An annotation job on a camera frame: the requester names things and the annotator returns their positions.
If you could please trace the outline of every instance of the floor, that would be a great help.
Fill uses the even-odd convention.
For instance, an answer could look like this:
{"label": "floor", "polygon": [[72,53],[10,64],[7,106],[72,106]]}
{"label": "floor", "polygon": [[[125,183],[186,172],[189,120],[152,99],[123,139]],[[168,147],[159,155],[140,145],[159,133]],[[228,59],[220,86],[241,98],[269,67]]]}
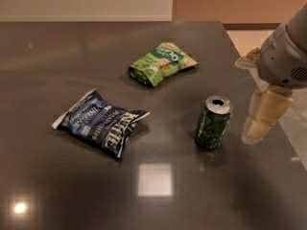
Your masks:
{"label": "floor", "polygon": [[[260,47],[273,31],[227,31],[239,54],[245,55],[253,48]],[[265,90],[268,84],[258,78],[256,71],[250,71],[259,89]],[[279,120],[296,153],[292,160],[301,160],[307,170],[307,90],[296,90],[294,103]]]}

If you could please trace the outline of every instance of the brown wall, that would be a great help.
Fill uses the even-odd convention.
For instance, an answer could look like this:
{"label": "brown wall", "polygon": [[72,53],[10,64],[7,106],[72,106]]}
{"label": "brown wall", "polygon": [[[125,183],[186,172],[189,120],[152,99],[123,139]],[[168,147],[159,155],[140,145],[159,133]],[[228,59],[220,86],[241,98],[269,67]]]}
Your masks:
{"label": "brown wall", "polygon": [[174,0],[173,20],[223,23],[282,23],[307,0]]}

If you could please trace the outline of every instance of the can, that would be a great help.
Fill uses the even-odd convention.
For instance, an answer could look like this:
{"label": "can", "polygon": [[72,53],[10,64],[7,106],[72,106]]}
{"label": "can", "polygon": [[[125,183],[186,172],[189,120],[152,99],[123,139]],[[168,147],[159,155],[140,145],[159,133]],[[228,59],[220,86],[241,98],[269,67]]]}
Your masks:
{"label": "can", "polygon": [[196,142],[209,150],[217,148],[232,115],[232,103],[226,97],[211,96],[201,105]]}

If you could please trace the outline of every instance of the chip bag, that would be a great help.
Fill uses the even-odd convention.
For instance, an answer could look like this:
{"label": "chip bag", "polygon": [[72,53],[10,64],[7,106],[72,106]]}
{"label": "chip bag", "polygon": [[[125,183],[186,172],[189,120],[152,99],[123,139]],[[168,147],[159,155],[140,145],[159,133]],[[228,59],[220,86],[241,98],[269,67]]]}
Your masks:
{"label": "chip bag", "polygon": [[163,42],[156,49],[130,65],[130,75],[145,85],[156,87],[178,71],[198,65],[171,42]]}
{"label": "chip bag", "polygon": [[112,106],[93,89],[62,114],[52,127],[66,129],[87,144],[120,158],[136,122],[149,114],[145,110],[127,111]]}

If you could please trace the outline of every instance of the white panel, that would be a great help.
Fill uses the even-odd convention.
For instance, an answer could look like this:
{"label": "white panel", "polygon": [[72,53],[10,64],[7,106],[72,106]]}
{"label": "white panel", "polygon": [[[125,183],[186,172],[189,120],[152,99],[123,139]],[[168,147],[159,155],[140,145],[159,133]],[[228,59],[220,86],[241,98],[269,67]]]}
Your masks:
{"label": "white panel", "polygon": [[2,21],[168,21],[173,0],[0,0]]}

